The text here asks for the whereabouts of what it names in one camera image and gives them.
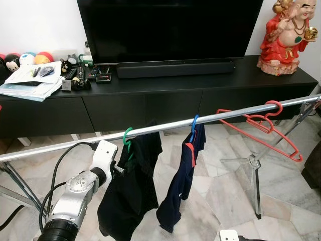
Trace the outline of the black polo shirt red collar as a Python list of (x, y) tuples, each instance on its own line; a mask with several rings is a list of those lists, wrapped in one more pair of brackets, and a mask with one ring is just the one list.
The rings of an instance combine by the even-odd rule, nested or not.
[(99, 231), (116, 241), (130, 241), (147, 211), (158, 207), (153, 173), (163, 151), (159, 133), (131, 139), (135, 167), (114, 175), (98, 207)]

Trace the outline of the green plastic clothes hanger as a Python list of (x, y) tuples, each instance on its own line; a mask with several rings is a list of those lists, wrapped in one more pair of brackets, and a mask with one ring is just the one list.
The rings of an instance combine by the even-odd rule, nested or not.
[(124, 135), (122, 136), (122, 142), (123, 142), (124, 149), (122, 151), (121, 157), (127, 158), (126, 161), (123, 162), (125, 165), (124, 169), (127, 172), (130, 172), (135, 167), (135, 158), (133, 158), (134, 152), (131, 149), (132, 142), (131, 142), (131, 140), (127, 140), (127, 135), (129, 133), (129, 131), (132, 131), (132, 130), (133, 130), (133, 127), (127, 128), (126, 131), (124, 131)]

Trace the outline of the blue plastic clothes hanger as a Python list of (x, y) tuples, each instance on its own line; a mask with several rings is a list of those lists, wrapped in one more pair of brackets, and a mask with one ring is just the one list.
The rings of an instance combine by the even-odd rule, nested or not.
[(197, 130), (196, 130), (196, 125), (197, 125), (197, 120), (199, 119), (199, 115), (196, 114), (194, 117), (194, 120), (191, 124), (191, 135), (190, 135), (190, 143), (194, 142), (194, 139), (196, 138), (197, 135)]

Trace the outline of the red plastic clothes hanger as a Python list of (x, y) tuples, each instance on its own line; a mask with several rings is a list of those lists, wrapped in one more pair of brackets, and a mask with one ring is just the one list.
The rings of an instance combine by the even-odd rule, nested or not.
[(223, 119), (221, 119), (220, 122), (233, 128), (234, 130), (238, 131), (239, 133), (251, 138), (252, 140), (255, 140), (256, 142), (261, 143), (262, 145), (268, 147), (269, 149), (272, 149), (273, 151), (275, 151), (277, 153), (287, 156), (288, 158), (290, 158), (291, 160), (293, 160), (295, 162), (303, 161), (303, 157), (301, 156), (298, 147), (296, 147), (291, 142), (291, 140), (289, 138), (287, 138), (282, 132), (278, 131), (275, 128), (275, 124), (273, 123), (273, 121), (271, 121), (269, 119), (269, 117), (271, 117), (273, 115), (279, 115), (283, 111), (283, 107), (282, 107), (281, 103), (278, 101), (271, 100), (271, 101), (267, 101), (266, 104), (276, 105), (277, 106), (276, 112), (275, 113), (267, 113), (266, 115), (259, 115), (259, 114), (247, 115), (247, 114), (244, 114), (243, 116), (246, 118), (246, 122), (248, 124), (250, 124), (250, 126), (253, 126), (268, 135), (270, 133), (276, 133), (279, 137), (283, 138), (291, 147), (293, 147), (292, 153), (286, 153), (286, 152), (276, 148), (275, 144), (268, 144), (267, 142), (264, 142), (263, 140), (260, 140), (259, 138), (246, 133), (245, 131), (239, 129), (238, 127), (228, 123), (227, 121), (225, 121)]

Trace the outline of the navy polo shirt white print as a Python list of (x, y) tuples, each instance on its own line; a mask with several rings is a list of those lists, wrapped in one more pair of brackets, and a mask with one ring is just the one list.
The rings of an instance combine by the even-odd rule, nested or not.
[(174, 226), (181, 219), (180, 206), (182, 200), (187, 200), (193, 183), (193, 174), (199, 151), (204, 149), (206, 131), (204, 124), (193, 126), (192, 132), (181, 144), (179, 167), (168, 188), (165, 200), (159, 204), (156, 217), (159, 226), (172, 233)]

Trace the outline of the black low tv console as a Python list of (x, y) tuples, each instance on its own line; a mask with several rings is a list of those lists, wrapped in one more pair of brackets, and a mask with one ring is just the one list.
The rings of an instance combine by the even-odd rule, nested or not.
[(225, 74), (119, 79), (90, 90), (57, 90), (42, 102), (0, 95), (0, 138), (119, 131), (165, 124), (310, 95), (317, 81), (303, 70), (273, 76), (257, 56)]

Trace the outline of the small black box device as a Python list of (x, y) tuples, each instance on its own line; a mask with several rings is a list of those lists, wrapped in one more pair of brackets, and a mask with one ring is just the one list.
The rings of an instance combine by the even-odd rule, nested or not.
[(96, 83), (111, 83), (112, 73), (99, 73), (95, 78)]

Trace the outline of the black soundbar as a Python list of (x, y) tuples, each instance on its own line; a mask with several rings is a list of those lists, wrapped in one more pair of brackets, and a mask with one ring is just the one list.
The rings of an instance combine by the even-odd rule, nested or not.
[(130, 62), (116, 65), (119, 78), (186, 76), (194, 74), (232, 73), (235, 63), (227, 58)]

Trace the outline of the silver metal clothes rack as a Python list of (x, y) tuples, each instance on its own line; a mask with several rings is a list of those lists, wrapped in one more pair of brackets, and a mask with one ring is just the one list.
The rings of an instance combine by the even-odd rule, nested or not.
[[(317, 108), (317, 106), (321, 103), (321, 95), (320, 94), (316, 94), (316, 95), (310, 95), (310, 96), (306, 96), (303, 98), (296, 98), (296, 99), (289, 99), (286, 101), (281, 101), (280, 102), (282, 107), (285, 106), (292, 106), (292, 105), (302, 105), (301, 106), (301, 111), (300, 114), (298, 115), (298, 117), (300, 117), (298, 120), (302, 121), (303, 119), (305, 119), (305, 117), (307, 117), (307, 115), (309, 114), (309, 112), (311, 112), (312, 110), (314, 110), (315, 108)], [(234, 111), (227, 111), (227, 112), (222, 112), (220, 114), (213, 114), (213, 115), (205, 115), (202, 117), (199, 117), (199, 119), (197, 120), (197, 124), (205, 124), (208, 122), (215, 122), (215, 121), (220, 121), (221, 119), (225, 120), (225, 119), (229, 119), (229, 118), (234, 118), (237, 117), (239, 115), (250, 115), (250, 114), (254, 114), (257, 112), (263, 112), (263, 111), (268, 111), (268, 110), (273, 110), (273, 109), (277, 109), (277, 106), (274, 104), (264, 104), (264, 105), (259, 105), (259, 106), (251, 106), (248, 108), (243, 108), (240, 110), (234, 110)], [(129, 131), (128, 133), (128, 137), (135, 137), (135, 136), (139, 136), (139, 135), (147, 135), (149, 133), (157, 133), (157, 132), (161, 132), (161, 131), (165, 131), (165, 130), (170, 130), (170, 129), (176, 129), (179, 127), (186, 127), (186, 126), (191, 126), (193, 120), (191, 119), (187, 119), (187, 120), (181, 120), (178, 122), (172, 122), (172, 123), (167, 123), (167, 124), (161, 124), (158, 126), (151, 126), (151, 127), (144, 127), (141, 129), (135, 129), (132, 131)], [(121, 133), (115, 133), (112, 135), (104, 135), (104, 136), (96, 136), (93, 138), (86, 138), (86, 139), (80, 139), (78, 141), (73, 141), (73, 142), (65, 142), (65, 143), (58, 143), (55, 145), (49, 145), (49, 146), (45, 146), (45, 147), (39, 147), (39, 148), (34, 148), (34, 149), (30, 149), (27, 151), (19, 151), (19, 152), (11, 152), (8, 154), (2, 154), (0, 155), (0, 163), (3, 162), (8, 162), (8, 161), (12, 161), (14, 159), (22, 159), (22, 158), (27, 158), (29, 156), (34, 156), (34, 155), (38, 155), (38, 154), (43, 154), (43, 153), (47, 153), (47, 152), (52, 152), (52, 151), (59, 151), (61, 149), (66, 149), (66, 148), (70, 148), (73, 145), (75, 145), (76, 143), (97, 143), (100, 142), (102, 140), (110, 142), (110, 141), (114, 141), (117, 139), (122, 139), (122, 136), (124, 135), (124, 132)], [(284, 140), (283, 138), (279, 137), (276, 138), (273, 142), (273, 144), (277, 145), (280, 140)], [(261, 164), (259, 159), (263, 158), (264, 154), (266, 154), (268, 151), (266, 149), (266, 151), (264, 151), (263, 154), (260, 154), (259, 156), (252, 158), (250, 157), (250, 165), (253, 165), (254, 167), (254, 189), (255, 189), (255, 200), (254, 200), (254, 210), (255, 210), (255, 215), (257, 216), (258, 219), (262, 218), (263, 215), (263, 210), (261, 208), (261, 202), (260, 202), (260, 188), (259, 188), (259, 174), (258, 174), (258, 170), (259, 168), (261, 168)], [(3, 172), (7, 172), (7, 174), (9, 174), (12, 178), (14, 178), (14, 182), (17, 184), (21, 184), (23, 189), (25, 187), (29, 187), (28, 184), (25, 183), (25, 181), (18, 181), (18, 173), (16, 172), (16, 170), (11, 169), (11, 170), (5, 170)], [(32, 194), (28, 194), (27, 191), (23, 190), (23, 192), (25, 194), (28, 195), (28, 197), (25, 197), (19, 193), (16, 193), (15, 191), (9, 190), (7, 188), (5, 188), (4, 186), (0, 186), (0, 197), (4, 197), (7, 200), (11, 200), (13, 202), (16, 202), (20, 205), (23, 206), (31, 206), (34, 208), (41, 208), (41, 204), (37, 203), (37, 197), (32, 193)]]

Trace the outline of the stack of white papers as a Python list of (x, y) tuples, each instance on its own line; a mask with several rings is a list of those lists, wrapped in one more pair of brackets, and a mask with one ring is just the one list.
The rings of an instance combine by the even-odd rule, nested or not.
[(0, 85), (0, 94), (42, 102), (63, 83), (62, 62), (21, 66)]

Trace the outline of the orange round plush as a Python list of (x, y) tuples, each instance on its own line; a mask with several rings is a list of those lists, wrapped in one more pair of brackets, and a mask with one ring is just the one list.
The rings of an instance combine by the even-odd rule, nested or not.
[(46, 64), (54, 62), (54, 57), (48, 51), (41, 51), (35, 55), (35, 64)]

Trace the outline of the white blue round plush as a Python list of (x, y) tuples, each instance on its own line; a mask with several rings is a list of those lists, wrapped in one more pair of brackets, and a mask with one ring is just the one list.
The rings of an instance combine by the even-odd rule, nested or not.
[(19, 64), (21, 66), (34, 65), (35, 64), (35, 56), (36, 55), (33, 52), (23, 53), (19, 57)]

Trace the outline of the black flat television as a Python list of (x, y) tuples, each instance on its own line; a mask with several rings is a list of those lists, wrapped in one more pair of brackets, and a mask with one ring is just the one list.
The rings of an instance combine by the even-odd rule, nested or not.
[(243, 57), (263, 0), (77, 0), (99, 64)]

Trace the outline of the black mouse plush toy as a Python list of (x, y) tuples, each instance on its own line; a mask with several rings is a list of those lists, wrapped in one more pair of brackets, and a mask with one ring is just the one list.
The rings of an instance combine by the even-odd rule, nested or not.
[(19, 54), (10, 53), (7, 55), (0, 54), (0, 58), (3, 60), (6, 69), (10, 72), (15, 72), (19, 69)]

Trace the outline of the red laughing buddha statue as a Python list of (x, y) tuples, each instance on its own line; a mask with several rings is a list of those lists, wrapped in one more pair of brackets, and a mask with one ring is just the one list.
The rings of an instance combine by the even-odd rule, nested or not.
[(257, 67), (264, 73), (279, 76), (298, 69), (299, 53), (315, 42), (318, 30), (310, 25), (317, 0), (276, 0), (275, 16), (266, 23)]

